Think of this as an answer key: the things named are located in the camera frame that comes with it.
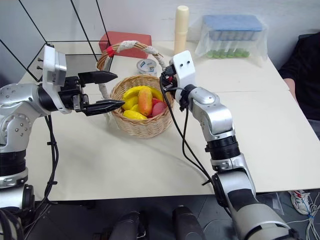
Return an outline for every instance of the red box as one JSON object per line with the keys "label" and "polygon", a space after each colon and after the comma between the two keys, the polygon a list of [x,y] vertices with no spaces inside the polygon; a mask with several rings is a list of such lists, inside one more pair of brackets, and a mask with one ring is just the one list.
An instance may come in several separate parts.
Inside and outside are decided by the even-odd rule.
{"label": "red box", "polygon": [[[107,33],[108,33],[108,37],[111,45],[121,43],[125,40],[137,40],[142,44],[146,44],[148,46],[152,45],[151,35],[118,32],[118,31],[108,31]],[[108,47],[107,41],[108,41],[107,36],[103,35],[99,42],[99,47],[101,52],[103,52]],[[146,59],[148,57],[147,53],[137,48],[122,50],[121,52],[116,53],[115,55],[131,57],[131,58],[139,58],[139,59]]]}

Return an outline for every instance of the tape roll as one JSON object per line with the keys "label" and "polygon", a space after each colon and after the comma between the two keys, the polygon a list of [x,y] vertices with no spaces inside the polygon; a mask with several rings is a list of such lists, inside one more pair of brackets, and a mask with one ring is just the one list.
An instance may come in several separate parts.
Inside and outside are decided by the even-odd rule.
{"label": "tape roll", "polygon": [[149,74],[151,76],[157,76],[157,63],[152,59],[141,59],[136,63],[136,68],[139,74]]}

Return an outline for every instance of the red tape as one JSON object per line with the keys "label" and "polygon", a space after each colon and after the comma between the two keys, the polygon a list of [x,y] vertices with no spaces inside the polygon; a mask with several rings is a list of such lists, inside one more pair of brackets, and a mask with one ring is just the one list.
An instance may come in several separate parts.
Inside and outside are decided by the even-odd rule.
{"label": "red tape", "polygon": [[116,54],[116,51],[113,50],[112,46],[108,46],[106,52],[108,53],[109,57],[113,57]]}

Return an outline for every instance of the red fruit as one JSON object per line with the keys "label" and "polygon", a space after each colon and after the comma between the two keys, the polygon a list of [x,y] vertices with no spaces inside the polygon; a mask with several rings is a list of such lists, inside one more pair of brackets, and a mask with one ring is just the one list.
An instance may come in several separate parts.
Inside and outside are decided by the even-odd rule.
{"label": "red fruit", "polygon": [[152,106],[156,105],[157,103],[162,103],[162,101],[158,98],[153,97],[152,98]]}
{"label": "red fruit", "polygon": [[167,105],[165,105],[164,102],[158,102],[156,103],[152,108],[152,116],[157,116],[161,113],[163,113],[166,110]]}

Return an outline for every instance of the person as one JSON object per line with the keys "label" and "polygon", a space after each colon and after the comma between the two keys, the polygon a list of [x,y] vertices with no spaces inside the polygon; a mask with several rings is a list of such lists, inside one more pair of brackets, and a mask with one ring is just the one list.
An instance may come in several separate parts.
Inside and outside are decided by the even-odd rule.
{"label": "person", "polygon": [[[279,74],[320,140],[320,32],[300,37]],[[294,208],[310,214],[310,193],[289,191]]]}

